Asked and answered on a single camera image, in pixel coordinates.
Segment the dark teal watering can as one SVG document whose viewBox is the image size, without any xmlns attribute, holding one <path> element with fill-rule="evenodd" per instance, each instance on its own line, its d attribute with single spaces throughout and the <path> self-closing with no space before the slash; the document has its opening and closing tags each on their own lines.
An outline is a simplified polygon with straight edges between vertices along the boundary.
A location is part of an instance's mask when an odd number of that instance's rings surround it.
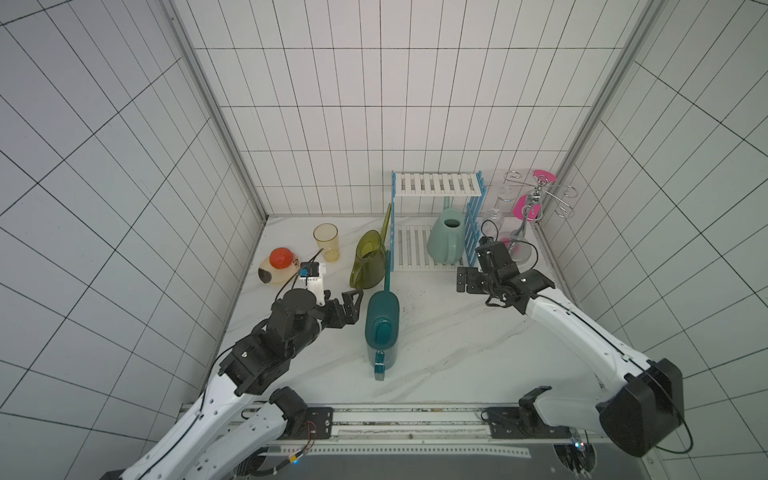
<svg viewBox="0 0 768 480">
<path fill-rule="evenodd" d="M 365 340 L 377 381 L 385 379 L 398 356 L 400 303 L 391 291 L 390 257 L 391 253 L 387 252 L 384 287 L 372 295 L 366 315 Z"/>
</svg>

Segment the olive green watering can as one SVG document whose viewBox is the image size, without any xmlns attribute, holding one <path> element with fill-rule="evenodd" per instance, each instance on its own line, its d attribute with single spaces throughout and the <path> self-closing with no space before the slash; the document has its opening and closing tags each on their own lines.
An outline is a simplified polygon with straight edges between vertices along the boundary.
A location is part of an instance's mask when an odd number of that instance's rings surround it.
<svg viewBox="0 0 768 480">
<path fill-rule="evenodd" d="M 349 285 L 353 289 L 371 289 L 377 286 L 388 271 L 386 238 L 391 219 L 392 204 L 388 205 L 382 227 L 367 231 L 359 240 Z"/>
</svg>

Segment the mint green watering can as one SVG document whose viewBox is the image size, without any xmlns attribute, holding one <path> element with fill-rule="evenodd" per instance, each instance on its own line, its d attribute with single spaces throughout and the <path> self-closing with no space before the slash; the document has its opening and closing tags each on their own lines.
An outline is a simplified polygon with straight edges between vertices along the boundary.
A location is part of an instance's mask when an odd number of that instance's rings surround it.
<svg viewBox="0 0 768 480">
<path fill-rule="evenodd" d="M 462 213 L 455 208 L 445 208 L 429 234 L 427 252 L 438 264 L 457 263 L 464 250 L 465 223 Z"/>
</svg>

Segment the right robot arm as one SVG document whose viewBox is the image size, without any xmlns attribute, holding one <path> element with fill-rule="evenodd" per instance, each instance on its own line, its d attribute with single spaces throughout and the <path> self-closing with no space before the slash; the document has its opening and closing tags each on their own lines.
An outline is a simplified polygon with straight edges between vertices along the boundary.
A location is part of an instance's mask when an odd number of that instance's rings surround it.
<svg viewBox="0 0 768 480">
<path fill-rule="evenodd" d="M 478 267 L 457 270 L 460 293 L 484 295 L 492 308 L 514 308 L 545 327 L 596 377 L 594 394 L 559 393 L 541 385 L 518 401 L 520 430 L 573 427 L 606 435 L 640 458 L 686 424 L 681 370 L 654 361 L 618 340 L 576 307 L 535 268 L 520 271 L 501 241 L 484 236 L 475 249 Z"/>
</svg>

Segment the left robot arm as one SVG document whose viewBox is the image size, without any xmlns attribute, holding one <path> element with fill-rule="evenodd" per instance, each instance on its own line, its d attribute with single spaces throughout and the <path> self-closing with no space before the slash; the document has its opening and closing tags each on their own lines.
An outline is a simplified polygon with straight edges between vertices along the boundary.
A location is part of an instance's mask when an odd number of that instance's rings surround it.
<svg viewBox="0 0 768 480">
<path fill-rule="evenodd" d="M 234 417 L 269 391 L 291 361 L 320 333 L 359 319 L 363 292 L 315 295 L 291 289 L 271 305 L 267 319 L 224 355 L 201 396 L 123 479 L 224 479 L 235 467 L 285 433 L 299 434 L 307 405 L 291 388 L 271 393 L 255 414 L 236 427 Z"/>
</svg>

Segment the white and blue shelf rack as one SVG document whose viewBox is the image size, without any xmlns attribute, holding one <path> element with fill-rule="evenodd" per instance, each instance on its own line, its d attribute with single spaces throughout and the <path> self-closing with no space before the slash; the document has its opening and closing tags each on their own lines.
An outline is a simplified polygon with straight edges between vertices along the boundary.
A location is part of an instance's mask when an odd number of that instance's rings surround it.
<svg viewBox="0 0 768 480">
<path fill-rule="evenodd" d="M 487 194 L 483 174 L 393 172 L 389 204 L 388 267 L 394 271 L 450 271 L 455 267 L 474 267 L 474 249 L 481 236 L 479 214 Z M 459 200 L 465 223 L 461 240 L 462 258 L 454 264 L 440 264 L 427 251 L 437 209 L 428 206 L 451 207 Z"/>
</svg>

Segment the beige toy with red ball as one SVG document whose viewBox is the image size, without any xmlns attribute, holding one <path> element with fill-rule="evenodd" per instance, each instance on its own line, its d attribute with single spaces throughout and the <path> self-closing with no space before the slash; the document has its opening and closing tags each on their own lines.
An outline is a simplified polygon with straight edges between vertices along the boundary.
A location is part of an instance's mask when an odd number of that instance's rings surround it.
<svg viewBox="0 0 768 480">
<path fill-rule="evenodd" d="M 281 286 L 299 270 L 300 257 L 286 247 L 274 249 L 260 264 L 257 273 L 262 283 Z"/>
</svg>

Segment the yellow translucent plastic cup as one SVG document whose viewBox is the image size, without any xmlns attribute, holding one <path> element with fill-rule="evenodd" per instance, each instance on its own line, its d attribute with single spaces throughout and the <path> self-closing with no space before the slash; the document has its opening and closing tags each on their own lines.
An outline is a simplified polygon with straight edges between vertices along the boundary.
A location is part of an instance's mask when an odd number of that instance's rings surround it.
<svg viewBox="0 0 768 480">
<path fill-rule="evenodd" d="M 336 262 L 340 257 L 339 231 L 332 223 L 322 223 L 313 230 L 313 238 L 319 248 L 325 262 Z"/>
</svg>

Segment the aluminium mounting rail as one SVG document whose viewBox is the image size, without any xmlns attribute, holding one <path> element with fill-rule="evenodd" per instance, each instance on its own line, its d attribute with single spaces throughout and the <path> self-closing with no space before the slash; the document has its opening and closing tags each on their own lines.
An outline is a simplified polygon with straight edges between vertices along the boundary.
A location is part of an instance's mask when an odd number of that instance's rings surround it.
<svg viewBox="0 0 768 480">
<path fill-rule="evenodd" d="M 286 420 L 278 438 L 321 444 L 516 444 L 607 443 L 604 434 L 583 429 L 525 425 L 516 405 L 337 405 L 309 406 Z"/>
</svg>

